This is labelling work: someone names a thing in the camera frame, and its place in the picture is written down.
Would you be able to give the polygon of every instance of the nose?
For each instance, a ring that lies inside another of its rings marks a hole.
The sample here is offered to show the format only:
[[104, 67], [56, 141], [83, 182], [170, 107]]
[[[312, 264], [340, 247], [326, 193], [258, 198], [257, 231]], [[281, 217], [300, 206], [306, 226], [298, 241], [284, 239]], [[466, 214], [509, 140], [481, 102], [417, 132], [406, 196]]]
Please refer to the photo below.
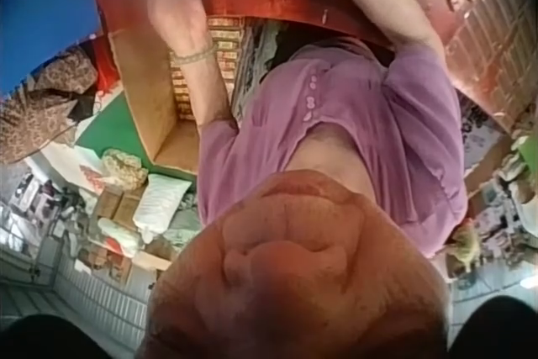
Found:
[[275, 240], [249, 251], [228, 251], [224, 275], [232, 288], [248, 289], [256, 295], [292, 293], [297, 287], [329, 292], [343, 288], [347, 266], [341, 246], [310, 251], [289, 240]]

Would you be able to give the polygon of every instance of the wrist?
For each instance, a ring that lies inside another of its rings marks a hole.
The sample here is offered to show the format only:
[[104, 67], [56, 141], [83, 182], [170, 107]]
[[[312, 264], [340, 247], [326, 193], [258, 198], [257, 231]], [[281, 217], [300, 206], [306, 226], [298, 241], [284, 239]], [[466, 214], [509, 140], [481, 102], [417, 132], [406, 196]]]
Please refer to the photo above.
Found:
[[213, 38], [209, 32], [190, 34], [188, 38], [180, 38], [170, 44], [171, 50], [180, 58], [203, 53], [213, 48]]

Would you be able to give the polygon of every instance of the hand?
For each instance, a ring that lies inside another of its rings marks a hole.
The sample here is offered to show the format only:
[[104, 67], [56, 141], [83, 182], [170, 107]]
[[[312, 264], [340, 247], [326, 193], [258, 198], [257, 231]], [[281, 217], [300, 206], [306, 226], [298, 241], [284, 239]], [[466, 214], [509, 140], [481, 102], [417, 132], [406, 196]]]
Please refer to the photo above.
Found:
[[202, 0], [148, 0], [150, 21], [178, 56], [190, 56], [212, 46]]

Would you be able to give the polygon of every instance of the merchandise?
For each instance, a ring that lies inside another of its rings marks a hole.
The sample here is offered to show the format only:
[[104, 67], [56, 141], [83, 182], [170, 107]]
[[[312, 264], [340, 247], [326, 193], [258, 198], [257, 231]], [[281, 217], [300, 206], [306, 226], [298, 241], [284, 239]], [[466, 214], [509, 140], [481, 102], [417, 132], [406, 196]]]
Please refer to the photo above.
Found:
[[101, 218], [98, 220], [98, 226], [103, 235], [114, 239], [117, 245], [107, 241], [107, 248], [111, 251], [118, 252], [122, 256], [132, 258], [141, 249], [140, 235], [134, 231], [127, 230], [125, 227], [115, 224], [112, 220]]
[[133, 217], [146, 244], [168, 229], [183, 195], [192, 185], [188, 181], [158, 174], [150, 174], [148, 180], [148, 186]]
[[108, 149], [103, 153], [103, 164], [110, 177], [103, 180], [121, 187], [124, 191], [132, 191], [144, 185], [148, 171], [142, 168], [142, 160], [120, 150]]

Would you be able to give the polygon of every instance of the chin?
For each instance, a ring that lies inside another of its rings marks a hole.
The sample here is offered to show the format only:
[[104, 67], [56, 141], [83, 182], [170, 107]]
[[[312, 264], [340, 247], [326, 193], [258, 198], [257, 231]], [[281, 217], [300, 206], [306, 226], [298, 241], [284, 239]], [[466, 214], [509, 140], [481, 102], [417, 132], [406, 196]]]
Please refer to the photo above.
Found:
[[436, 270], [376, 204], [285, 172], [161, 277], [150, 304], [161, 331], [147, 338], [182, 335], [201, 357], [442, 357], [447, 304]]

